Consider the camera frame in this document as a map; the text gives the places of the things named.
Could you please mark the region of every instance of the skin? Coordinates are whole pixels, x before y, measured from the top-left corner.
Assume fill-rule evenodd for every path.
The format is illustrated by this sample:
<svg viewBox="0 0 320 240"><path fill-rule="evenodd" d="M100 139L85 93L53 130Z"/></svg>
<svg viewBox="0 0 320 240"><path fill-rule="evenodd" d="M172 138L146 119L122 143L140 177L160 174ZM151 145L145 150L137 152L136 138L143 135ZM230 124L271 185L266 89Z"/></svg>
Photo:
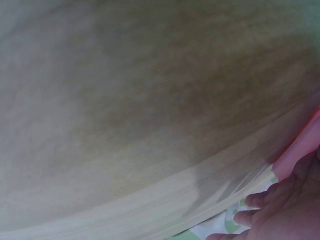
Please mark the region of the skin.
<svg viewBox="0 0 320 240"><path fill-rule="evenodd" d="M315 240L320 236L320 147L295 165L290 177L267 191L251 194L240 211L241 234L212 234L206 240Z"/></svg>

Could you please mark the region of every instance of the pink phone case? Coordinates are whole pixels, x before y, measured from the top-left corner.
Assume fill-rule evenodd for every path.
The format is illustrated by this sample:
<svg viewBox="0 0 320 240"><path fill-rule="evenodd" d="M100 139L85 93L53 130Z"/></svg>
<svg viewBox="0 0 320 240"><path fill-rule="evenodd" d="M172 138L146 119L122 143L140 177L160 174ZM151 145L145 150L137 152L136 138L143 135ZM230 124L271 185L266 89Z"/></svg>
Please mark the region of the pink phone case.
<svg viewBox="0 0 320 240"><path fill-rule="evenodd" d="M292 142L289 148L273 164L272 171L279 182L292 173L296 163L305 155L314 152L320 145L320 109Z"/></svg>

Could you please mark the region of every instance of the beige fabric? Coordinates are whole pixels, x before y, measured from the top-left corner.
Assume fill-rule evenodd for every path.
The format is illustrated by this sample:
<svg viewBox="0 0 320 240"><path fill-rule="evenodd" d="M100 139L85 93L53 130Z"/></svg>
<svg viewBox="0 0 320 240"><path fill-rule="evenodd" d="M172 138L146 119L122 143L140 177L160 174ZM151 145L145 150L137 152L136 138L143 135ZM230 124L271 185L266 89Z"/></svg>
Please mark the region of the beige fabric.
<svg viewBox="0 0 320 240"><path fill-rule="evenodd" d="M298 8L0 3L0 239L156 240L237 202L319 104Z"/></svg>

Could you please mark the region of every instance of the finger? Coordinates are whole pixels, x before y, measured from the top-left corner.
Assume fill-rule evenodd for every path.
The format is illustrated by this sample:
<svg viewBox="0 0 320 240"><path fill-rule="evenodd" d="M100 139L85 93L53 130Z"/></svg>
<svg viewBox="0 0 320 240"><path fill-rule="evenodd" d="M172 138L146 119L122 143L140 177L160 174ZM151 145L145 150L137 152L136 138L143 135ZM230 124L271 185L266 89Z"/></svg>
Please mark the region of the finger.
<svg viewBox="0 0 320 240"><path fill-rule="evenodd" d="M250 211L238 211L235 215L233 220L237 224L241 224L243 226L251 228L253 224L253 216L258 212L259 210L250 210Z"/></svg>
<svg viewBox="0 0 320 240"><path fill-rule="evenodd" d="M279 185L280 185L280 183L277 182L277 183L275 183L275 184L272 184L272 185L268 188L268 190L267 190L268 195L267 195L267 196L265 197L265 199L264 199L264 204L265 204L265 205L269 204L273 199L275 199L275 197L276 197L277 194L278 194L277 190L278 190L278 188L279 188Z"/></svg>
<svg viewBox="0 0 320 240"><path fill-rule="evenodd" d="M250 194L245 200L244 204L250 208L263 208L265 206L265 199L269 193L267 191Z"/></svg>
<svg viewBox="0 0 320 240"><path fill-rule="evenodd" d="M233 240L248 240L249 230L244 231L243 233L236 236Z"/></svg>
<svg viewBox="0 0 320 240"><path fill-rule="evenodd" d="M215 233L208 236L205 240L233 240L237 234L221 234Z"/></svg>

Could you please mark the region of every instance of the hand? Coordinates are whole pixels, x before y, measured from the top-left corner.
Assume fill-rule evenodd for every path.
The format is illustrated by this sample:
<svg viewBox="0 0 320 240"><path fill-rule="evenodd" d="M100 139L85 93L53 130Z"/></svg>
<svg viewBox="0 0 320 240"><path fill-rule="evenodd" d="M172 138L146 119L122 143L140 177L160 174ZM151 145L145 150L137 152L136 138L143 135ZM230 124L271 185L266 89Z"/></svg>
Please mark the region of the hand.
<svg viewBox="0 0 320 240"><path fill-rule="evenodd" d="M244 202L258 210L239 211L234 221L251 229L206 240L320 239L320 147L300 159L290 177Z"/></svg>

